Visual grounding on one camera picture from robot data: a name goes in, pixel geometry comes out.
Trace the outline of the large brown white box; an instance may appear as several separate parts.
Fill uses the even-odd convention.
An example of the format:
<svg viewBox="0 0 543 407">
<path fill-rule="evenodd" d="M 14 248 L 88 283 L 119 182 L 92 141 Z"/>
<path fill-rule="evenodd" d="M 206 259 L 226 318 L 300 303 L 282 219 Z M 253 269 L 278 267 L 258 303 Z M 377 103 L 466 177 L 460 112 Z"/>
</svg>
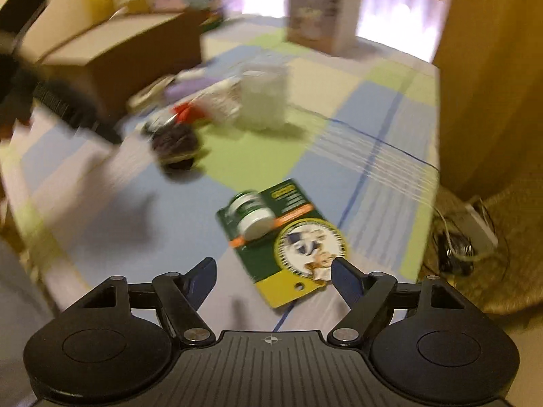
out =
<svg viewBox="0 0 543 407">
<path fill-rule="evenodd" d="M 131 96 L 202 63 L 202 22 L 203 13 L 193 9 L 116 17 L 57 45 L 38 64 L 93 103 L 99 118 L 115 123 Z"/>
</svg>

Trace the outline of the clear floss pick box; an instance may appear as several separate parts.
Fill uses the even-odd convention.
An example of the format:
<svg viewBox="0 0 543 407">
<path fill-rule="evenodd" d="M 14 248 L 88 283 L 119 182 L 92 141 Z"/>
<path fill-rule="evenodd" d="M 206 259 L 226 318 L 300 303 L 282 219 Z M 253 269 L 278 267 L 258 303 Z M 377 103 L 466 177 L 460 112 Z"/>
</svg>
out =
<svg viewBox="0 0 543 407">
<path fill-rule="evenodd" d="M 238 123 L 253 131 L 278 131 L 286 122 L 289 86 L 284 64 L 251 63 L 239 76 Z"/>
</svg>

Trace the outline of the red snack packet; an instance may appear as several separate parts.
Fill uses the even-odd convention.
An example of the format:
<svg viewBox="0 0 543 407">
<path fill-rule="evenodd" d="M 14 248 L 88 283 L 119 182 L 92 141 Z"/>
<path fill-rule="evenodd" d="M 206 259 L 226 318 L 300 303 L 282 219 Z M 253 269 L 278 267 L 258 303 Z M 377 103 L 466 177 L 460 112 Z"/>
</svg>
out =
<svg viewBox="0 0 543 407">
<path fill-rule="evenodd" d="M 174 122 L 176 124 L 194 125 L 201 124 L 209 120 L 205 112 L 198 108 L 194 103 L 185 102 L 175 105 L 172 108 Z"/>
</svg>

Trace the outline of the purple lotion tube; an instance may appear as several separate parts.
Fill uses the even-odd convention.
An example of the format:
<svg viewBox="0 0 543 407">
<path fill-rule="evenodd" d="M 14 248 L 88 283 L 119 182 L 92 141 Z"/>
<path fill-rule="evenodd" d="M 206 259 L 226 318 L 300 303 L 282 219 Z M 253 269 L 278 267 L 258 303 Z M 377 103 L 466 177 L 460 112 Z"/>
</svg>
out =
<svg viewBox="0 0 543 407">
<path fill-rule="evenodd" d="M 217 80 L 214 78 L 199 77 L 170 84 L 163 92 L 163 101 L 165 104 L 174 104 L 216 82 Z"/>
</svg>

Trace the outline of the humidifier cardboard box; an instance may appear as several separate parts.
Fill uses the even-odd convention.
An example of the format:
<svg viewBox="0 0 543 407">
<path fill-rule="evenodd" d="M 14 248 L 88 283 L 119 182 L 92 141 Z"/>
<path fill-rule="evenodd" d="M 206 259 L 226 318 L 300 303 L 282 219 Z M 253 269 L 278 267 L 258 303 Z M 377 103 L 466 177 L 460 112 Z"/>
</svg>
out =
<svg viewBox="0 0 543 407">
<path fill-rule="evenodd" d="M 362 0 L 287 0 L 286 40 L 339 56 L 356 42 Z"/>
</svg>

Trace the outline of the dark velvet scrunchie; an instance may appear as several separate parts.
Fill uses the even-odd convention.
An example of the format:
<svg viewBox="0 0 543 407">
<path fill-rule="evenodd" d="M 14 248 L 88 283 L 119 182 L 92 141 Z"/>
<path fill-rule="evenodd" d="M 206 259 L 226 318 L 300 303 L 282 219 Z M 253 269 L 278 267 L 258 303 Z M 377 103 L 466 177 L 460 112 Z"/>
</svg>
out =
<svg viewBox="0 0 543 407">
<path fill-rule="evenodd" d="M 161 128 L 154 135 L 151 148 L 164 171 L 187 171 L 194 166 L 201 143 L 190 125 L 177 123 Z"/>
</svg>

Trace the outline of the green balm blister card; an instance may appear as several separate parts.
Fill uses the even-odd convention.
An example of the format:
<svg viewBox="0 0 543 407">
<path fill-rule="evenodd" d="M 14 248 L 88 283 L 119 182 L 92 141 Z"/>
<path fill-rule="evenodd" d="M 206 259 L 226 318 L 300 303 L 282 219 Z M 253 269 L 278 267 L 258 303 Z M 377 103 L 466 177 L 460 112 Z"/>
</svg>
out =
<svg viewBox="0 0 543 407">
<path fill-rule="evenodd" d="M 273 309 L 323 288 L 347 241 L 294 179 L 241 191 L 216 212 L 261 297 Z"/>
</svg>

